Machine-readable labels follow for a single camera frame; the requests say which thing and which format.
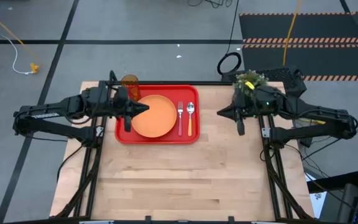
gray floor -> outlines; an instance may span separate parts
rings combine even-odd
[[[1,21],[21,39],[58,40],[72,2],[0,1]],[[293,12],[296,2],[241,0],[238,13]],[[358,11],[358,0],[347,3],[352,11]],[[190,7],[184,0],[80,0],[68,39],[228,39],[234,6],[213,9],[204,2]],[[342,12],[342,7],[339,0],[304,0],[301,12]],[[233,36],[241,39],[238,21]],[[0,45],[0,204],[23,143],[12,130],[12,114],[21,105],[37,103],[57,48],[29,47],[40,55],[44,65],[39,74],[25,76],[11,69],[13,48]],[[239,47],[233,45],[231,50]],[[16,67],[27,71],[33,61],[20,45],[18,49]],[[82,81],[106,79],[110,69],[119,78],[134,73],[141,80],[219,80],[216,64],[226,49],[227,45],[207,44],[66,45],[46,102],[77,94]],[[233,63],[228,61],[224,66],[230,68]],[[358,82],[306,82],[306,86],[308,91],[302,97],[307,102],[347,109],[358,119]],[[316,143],[308,153],[324,144]],[[64,148],[64,143],[32,141],[5,222],[48,217]],[[328,175],[358,170],[358,135],[312,158]]]

orange plate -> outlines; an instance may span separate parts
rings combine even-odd
[[[132,127],[140,135],[156,138],[167,134],[177,121],[177,109],[166,97],[149,95],[138,101],[150,109],[132,119]]]

yellow object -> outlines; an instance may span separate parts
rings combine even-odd
[[[312,123],[316,123],[316,124],[325,124],[326,122],[325,121],[318,121],[318,120],[310,120],[310,119],[303,119],[303,118],[301,118],[300,119],[301,121],[306,121],[306,122],[312,122]]]
[[[31,70],[33,74],[37,74],[38,73],[38,69],[40,68],[38,65],[35,65],[34,63],[30,64],[31,66]]]
[[[255,89],[255,87],[254,87],[254,85],[252,84],[252,83],[250,83],[250,82],[246,82],[246,85],[251,89],[251,90],[254,90]]]
[[[299,8],[301,7],[301,4],[302,4],[302,0],[298,0],[298,5],[296,5],[296,10],[295,10],[295,12],[294,12],[294,14],[293,14],[293,17],[292,17],[292,22],[291,22],[290,30],[288,31],[287,39],[286,39],[286,41],[285,41],[284,56],[283,56],[283,65],[285,65],[285,58],[287,57],[288,41],[290,40],[291,31],[292,31],[293,25],[294,25],[294,23],[295,23],[296,15],[298,14]]]
[[[15,38],[21,45],[23,45],[24,49],[26,49],[26,51],[28,51],[28,53],[31,54],[31,56],[33,56],[33,58],[36,59],[36,61],[39,62],[40,65],[35,65],[34,63],[32,63],[34,65],[34,70],[33,70],[33,65],[30,65],[31,66],[31,69],[34,73],[37,73],[38,72],[38,68],[41,66],[41,61],[40,61],[40,58],[38,57],[38,55],[36,55],[35,53],[33,53],[33,51],[31,51],[19,38],[17,38],[1,21],[0,21],[0,25],[13,37]]]

yellow cable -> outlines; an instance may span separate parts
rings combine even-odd
[[[23,47],[26,49],[26,51],[28,51],[31,56],[33,56],[33,58],[35,58],[38,61],[38,64],[41,65],[41,60],[38,57],[38,55],[36,55],[35,53],[33,53],[33,51],[31,51],[19,38],[17,38],[1,21],[0,21],[0,25],[13,37],[15,38],[17,41],[19,41],[19,43],[21,45],[23,45]]]
[[[314,120],[314,119],[304,119],[304,118],[300,118],[299,120],[301,121],[306,121],[306,122],[312,122],[312,123],[315,123],[315,124],[325,124],[326,122],[325,121],[319,121],[319,120]]]
[[[291,36],[291,31],[292,31],[292,27],[295,23],[295,19],[296,19],[296,15],[299,12],[299,8],[301,7],[302,4],[302,0],[298,0],[298,5],[296,5],[296,10],[293,14],[292,17],[292,22],[291,22],[291,26],[290,26],[290,30],[288,31],[288,35],[287,35],[287,39],[285,41],[285,48],[284,48],[284,56],[283,56],[283,65],[285,65],[285,58],[287,57],[287,47],[288,47],[288,41],[290,40],[290,36]]]

white cable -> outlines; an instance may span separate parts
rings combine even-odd
[[[6,36],[2,35],[1,33],[0,33],[0,36],[3,37],[3,38],[5,38],[7,41],[9,41],[9,43],[11,43],[12,47],[15,49],[16,55],[15,55],[15,60],[13,61],[13,64],[12,64],[13,70],[14,70],[16,73],[19,73],[19,74],[24,74],[24,75],[33,74],[32,71],[31,71],[31,72],[19,72],[19,71],[17,71],[17,70],[15,69],[15,64],[16,64],[16,60],[17,60],[17,49],[16,49],[16,46],[15,46],[15,45],[12,43],[12,41],[11,41],[9,38],[7,38]]]

